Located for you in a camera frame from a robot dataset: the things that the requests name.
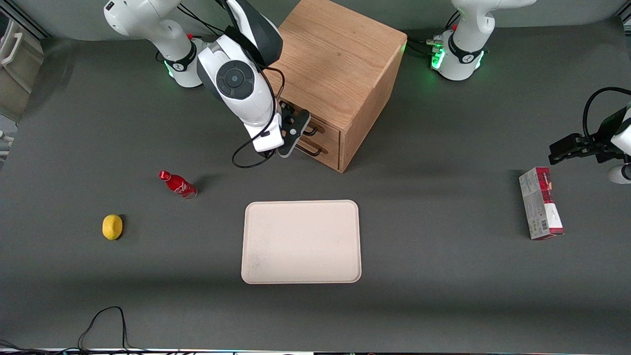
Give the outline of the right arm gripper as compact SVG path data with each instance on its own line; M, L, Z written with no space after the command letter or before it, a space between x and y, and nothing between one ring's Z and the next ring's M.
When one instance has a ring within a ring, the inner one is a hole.
M294 123L295 113L296 110L291 104L281 101L281 114L276 112L265 130L263 130L265 124L261 127L244 124L248 134L253 139L252 144L255 151L263 153L283 146L284 137L281 132L281 119L282 123Z

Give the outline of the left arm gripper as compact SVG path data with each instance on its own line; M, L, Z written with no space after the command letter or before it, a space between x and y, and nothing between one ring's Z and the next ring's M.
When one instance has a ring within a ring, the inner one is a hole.
M594 139L598 153L588 148L589 140L579 133L572 133L552 144L549 162L556 165L567 159L596 155L597 163L620 159L630 161L630 108L625 107L607 117L600 124Z

